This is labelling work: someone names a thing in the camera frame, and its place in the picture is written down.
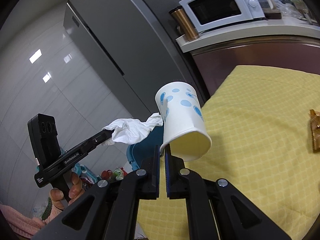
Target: pink sweater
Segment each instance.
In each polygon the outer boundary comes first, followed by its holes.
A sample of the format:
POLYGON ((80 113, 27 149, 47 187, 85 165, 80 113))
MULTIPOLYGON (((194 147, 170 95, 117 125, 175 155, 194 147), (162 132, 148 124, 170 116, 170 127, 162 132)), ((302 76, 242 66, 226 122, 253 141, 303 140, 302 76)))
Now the pink sweater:
POLYGON ((0 205, 0 209, 12 230, 17 235, 27 239, 30 239, 36 232, 61 213, 60 209, 52 205, 50 216, 46 220, 41 220, 39 218, 27 218, 9 206, 0 205))

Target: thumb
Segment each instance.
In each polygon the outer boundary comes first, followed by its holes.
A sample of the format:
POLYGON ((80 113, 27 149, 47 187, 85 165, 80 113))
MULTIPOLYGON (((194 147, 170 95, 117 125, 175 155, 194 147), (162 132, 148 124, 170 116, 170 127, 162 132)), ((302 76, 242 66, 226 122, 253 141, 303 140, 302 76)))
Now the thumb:
POLYGON ((56 208, 59 208, 61 210, 64 209, 64 206, 60 201, 63 199, 63 193, 61 190, 53 188, 52 190, 50 190, 49 197, 51 198, 52 204, 55 205, 56 208))

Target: copper thermos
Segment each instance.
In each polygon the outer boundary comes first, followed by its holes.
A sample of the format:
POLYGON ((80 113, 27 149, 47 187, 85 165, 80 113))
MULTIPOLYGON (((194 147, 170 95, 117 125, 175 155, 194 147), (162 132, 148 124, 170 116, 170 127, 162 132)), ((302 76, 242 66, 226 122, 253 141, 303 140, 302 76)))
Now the copper thermos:
POLYGON ((193 23, 190 21, 182 6, 172 9, 169 13, 178 22, 188 41, 193 41, 199 38, 199 33, 197 32, 193 23))

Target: hand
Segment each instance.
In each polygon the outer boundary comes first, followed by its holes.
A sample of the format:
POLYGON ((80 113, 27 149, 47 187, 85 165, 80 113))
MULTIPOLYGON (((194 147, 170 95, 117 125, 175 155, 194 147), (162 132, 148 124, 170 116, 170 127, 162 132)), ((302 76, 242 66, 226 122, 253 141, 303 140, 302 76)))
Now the hand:
MULTIPOLYGON (((82 180, 79 179, 79 176, 76 173, 71 173, 71 180, 73 186, 69 191, 69 197, 71 198, 71 200, 69 201, 69 205, 71 205, 84 193, 84 189, 82 188, 82 180)), ((63 199, 63 193, 61 190, 53 188, 52 190, 50 190, 49 197, 52 200, 52 204, 55 205, 56 208, 59 208, 61 210, 64 209, 64 206, 60 201, 63 199)))

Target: brown snack package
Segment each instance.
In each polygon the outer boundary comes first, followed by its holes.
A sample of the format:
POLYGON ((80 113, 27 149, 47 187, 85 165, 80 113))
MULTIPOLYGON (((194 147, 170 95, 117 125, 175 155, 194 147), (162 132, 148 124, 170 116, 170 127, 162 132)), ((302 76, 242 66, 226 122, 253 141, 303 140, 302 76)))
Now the brown snack package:
POLYGON ((312 134, 312 148, 314 151, 320 149, 320 112, 310 110, 310 126, 312 134))

